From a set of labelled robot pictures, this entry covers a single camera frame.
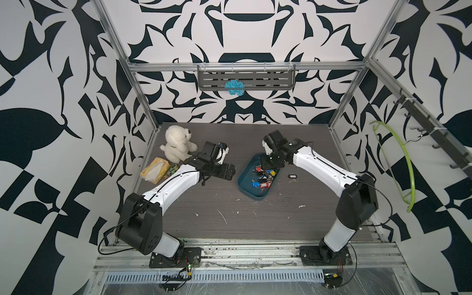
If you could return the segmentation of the green tag key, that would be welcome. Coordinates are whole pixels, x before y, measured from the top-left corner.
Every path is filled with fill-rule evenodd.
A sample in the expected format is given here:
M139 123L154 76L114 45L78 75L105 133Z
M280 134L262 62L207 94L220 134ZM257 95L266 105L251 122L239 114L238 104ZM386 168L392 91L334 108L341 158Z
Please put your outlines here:
M175 174L179 169L179 165L174 165L172 166L171 168L169 168L168 172L167 172L167 175L170 177L172 176L173 174Z

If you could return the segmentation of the teal storage box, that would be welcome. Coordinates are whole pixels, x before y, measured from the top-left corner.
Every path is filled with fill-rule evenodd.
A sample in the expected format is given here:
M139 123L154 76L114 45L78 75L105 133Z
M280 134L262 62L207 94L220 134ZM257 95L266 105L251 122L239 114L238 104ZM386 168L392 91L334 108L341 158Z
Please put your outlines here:
M279 168L263 169L262 156L263 154L254 155L237 180L240 192L255 201L261 201L268 195L280 171Z

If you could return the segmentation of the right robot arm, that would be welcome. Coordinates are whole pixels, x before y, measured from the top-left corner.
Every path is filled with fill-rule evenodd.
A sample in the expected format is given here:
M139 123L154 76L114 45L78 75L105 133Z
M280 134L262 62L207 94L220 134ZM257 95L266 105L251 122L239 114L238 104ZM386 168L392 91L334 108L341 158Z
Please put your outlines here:
M379 209L374 180L369 175L349 172L315 152L308 143L298 138L289 141L278 130L266 135L262 145L264 169L294 165L320 180L339 198L336 220L319 244L326 260L341 252Z

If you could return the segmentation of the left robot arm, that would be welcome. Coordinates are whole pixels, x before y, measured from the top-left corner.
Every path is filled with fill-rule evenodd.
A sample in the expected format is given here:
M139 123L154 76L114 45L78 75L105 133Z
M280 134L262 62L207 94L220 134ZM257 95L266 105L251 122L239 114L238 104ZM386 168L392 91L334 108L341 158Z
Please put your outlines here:
M230 181L236 168L224 162L228 153L225 143L208 141L163 183L141 195L129 195L114 230L115 236L141 254L156 253L179 259L183 242L163 231L163 216L173 202L196 184L205 184L211 177Z

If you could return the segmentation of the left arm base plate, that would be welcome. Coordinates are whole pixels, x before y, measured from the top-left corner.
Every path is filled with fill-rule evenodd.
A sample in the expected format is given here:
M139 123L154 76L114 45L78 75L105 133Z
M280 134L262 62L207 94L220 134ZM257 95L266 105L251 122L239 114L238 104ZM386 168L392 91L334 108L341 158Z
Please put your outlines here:
M149 262L150 269L169 269L169 268L191 268L199 267L202 258L202 249L200 247L184 247L178 250L177 258L166 258L161 254L152 253Z

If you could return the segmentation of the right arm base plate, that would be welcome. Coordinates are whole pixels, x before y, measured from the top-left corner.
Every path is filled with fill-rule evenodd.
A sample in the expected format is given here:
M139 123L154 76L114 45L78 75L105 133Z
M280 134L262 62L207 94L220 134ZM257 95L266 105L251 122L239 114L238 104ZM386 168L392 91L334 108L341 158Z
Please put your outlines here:
M299 257L304 266L343 266L353 265L353 260L347 247L338 252L333 252L329 247L322 246L300 246Z

